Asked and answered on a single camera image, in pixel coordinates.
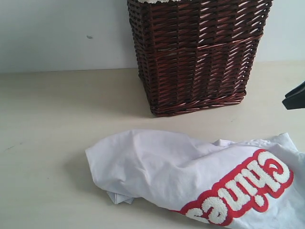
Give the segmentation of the white t-shirt red lettering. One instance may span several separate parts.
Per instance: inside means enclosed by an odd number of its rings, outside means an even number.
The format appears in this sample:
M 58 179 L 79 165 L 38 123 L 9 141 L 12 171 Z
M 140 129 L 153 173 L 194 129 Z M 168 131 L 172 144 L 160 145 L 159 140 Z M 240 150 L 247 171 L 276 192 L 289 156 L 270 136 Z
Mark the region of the white t-shirt red lettering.
M 85 153 L 95 185 L 115 204 L 143 198 L 230 229 L 305 226 L 305 155 L 286 133 L 209 143 L 180 133 L 130 130 Z

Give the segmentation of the dark brown wicker basket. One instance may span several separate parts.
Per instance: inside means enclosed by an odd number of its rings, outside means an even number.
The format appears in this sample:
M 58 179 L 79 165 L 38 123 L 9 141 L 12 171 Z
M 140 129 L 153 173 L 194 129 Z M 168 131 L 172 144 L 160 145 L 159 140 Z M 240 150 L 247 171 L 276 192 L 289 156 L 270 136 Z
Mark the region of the dark brown wicker basket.
M 151 113 L 173 116 L 239 104 L 270 0 L 127 1 Z

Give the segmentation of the white lace basket liner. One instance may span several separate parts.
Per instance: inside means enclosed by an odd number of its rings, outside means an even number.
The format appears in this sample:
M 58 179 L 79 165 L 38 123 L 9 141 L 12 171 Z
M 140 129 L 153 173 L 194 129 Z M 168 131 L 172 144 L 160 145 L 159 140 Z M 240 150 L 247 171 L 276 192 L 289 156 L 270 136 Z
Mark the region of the white lace basket liner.
M 179 2 L 181 0 L 137 0 L 137 1 L 139 3 L 156 4 L 156 3 Z

